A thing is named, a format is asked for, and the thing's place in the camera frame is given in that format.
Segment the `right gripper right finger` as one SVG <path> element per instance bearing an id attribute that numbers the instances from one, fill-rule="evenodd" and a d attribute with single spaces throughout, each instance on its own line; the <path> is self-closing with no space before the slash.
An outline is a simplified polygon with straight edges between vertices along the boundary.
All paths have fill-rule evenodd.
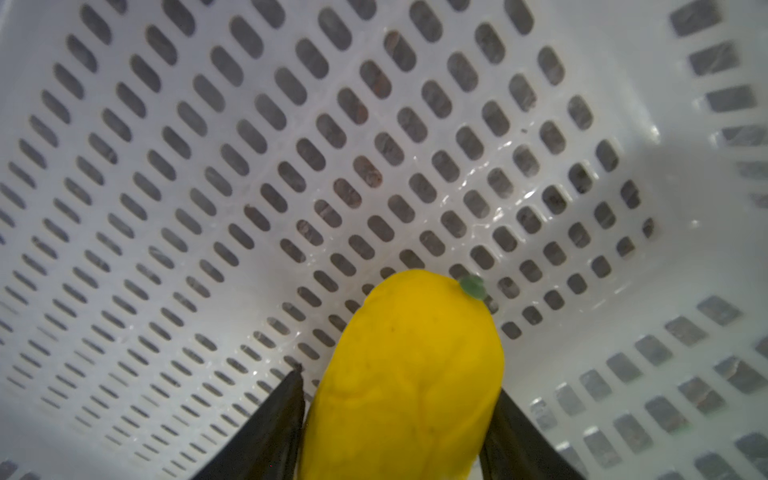
<path id="1" fill-rule="evenodd" d="M 489 479 L 584 479 L 502 389 L 479 454 Z"/>

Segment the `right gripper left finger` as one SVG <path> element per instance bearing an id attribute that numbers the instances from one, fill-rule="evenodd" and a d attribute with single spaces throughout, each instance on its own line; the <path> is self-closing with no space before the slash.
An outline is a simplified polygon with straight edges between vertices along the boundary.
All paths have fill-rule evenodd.
<path id="1" fill-rule="evenodd" d="M 292 370 L 196 479 L 292 479 L 305 416 L 304 382 Z"/>

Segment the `yellow toy banana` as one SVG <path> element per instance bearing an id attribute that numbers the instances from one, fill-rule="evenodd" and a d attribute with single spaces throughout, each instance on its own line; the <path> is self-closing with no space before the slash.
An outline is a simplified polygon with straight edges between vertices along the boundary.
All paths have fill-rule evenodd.
<path id="1" fill-rule="evenodd" d="M 465 479 L 505 373 L 492 315 L 423 269 L 377 285 L 343 331 L 305 423 L 300 479 Z"/>

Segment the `white plastic perforated basket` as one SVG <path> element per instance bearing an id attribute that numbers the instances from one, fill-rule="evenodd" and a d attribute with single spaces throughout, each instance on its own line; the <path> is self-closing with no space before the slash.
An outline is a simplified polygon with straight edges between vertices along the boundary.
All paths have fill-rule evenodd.
<path id="1" fill-rule="evenodd" d="M 2 3 L 3 478 L 192 478 L 409 268 L 585 478 L 765 478 L 766 3 Z"/>

